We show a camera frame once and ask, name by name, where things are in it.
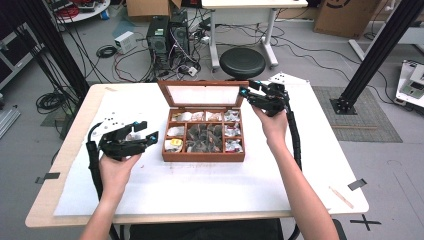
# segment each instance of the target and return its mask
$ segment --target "human arm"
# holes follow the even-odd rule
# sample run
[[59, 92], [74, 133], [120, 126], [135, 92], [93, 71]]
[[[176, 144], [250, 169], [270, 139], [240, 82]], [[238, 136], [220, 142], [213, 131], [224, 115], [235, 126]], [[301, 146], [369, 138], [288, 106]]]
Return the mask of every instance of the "human arm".
[[275, 157], [292, 214], [305, 239], [339, 239], [327, 209], [309, 185], [297, 166], [285, 142], [286, 113], [268, 117], [261, 109], [252, 106], [262, 122], [267, 144]]
[[116, 208], [124, 195], [125, 186], [130, 178], [131, 169], [140, 158], [135, 155], [122, 161], [113, 160], [106, 155], [100, 159], [100, 173], [103, 183], [102, 197], [96, 210], [88, 221], [80, 239], [107, 239]]

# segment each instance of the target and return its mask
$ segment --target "black stool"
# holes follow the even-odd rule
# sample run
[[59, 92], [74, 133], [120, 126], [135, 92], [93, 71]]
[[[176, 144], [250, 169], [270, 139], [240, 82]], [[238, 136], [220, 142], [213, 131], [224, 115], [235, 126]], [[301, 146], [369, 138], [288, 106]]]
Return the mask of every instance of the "black stool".
[[266, 66], [262, 54], [250, 48], [232, 48], [221, 55], [219, 65], [234, 80], [248, 80], [261, 74]]

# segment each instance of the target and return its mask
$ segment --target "person's left arm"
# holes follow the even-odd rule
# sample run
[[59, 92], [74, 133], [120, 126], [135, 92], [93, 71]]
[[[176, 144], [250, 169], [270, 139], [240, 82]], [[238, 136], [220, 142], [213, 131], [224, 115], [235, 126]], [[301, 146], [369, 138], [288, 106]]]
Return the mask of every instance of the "person's left arm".
[[122, 161], [113, 160], [106, 155], [102, 156], [100, 159], [102, 197], [80, 239], [107, 239], [116, 208], [130, 178], [131, 169], [140, 156], [135, 155]]

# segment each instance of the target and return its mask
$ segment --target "person's left hand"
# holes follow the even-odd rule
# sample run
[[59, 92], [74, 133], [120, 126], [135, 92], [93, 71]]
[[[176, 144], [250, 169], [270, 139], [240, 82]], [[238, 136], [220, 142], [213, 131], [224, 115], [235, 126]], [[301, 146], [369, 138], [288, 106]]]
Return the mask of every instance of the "person's left hand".
[[100, 159], [100, 174], [103, 183], [102, 198], [119, 202], [131, 175], [131, 169], [140, 159], [141, 154], [122, 161], [116, 161], [105, 154]]

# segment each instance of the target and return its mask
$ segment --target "wooden box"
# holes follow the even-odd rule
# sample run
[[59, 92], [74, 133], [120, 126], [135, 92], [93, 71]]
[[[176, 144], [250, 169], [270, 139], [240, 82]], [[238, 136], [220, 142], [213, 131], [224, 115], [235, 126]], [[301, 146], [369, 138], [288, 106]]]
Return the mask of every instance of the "wooden box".
[[238, 92], [240, 86], [248, 87], [247, 81], [158, 84], [170, 106], [162, 146], [165, 162], [244, 161], [243, 98]]

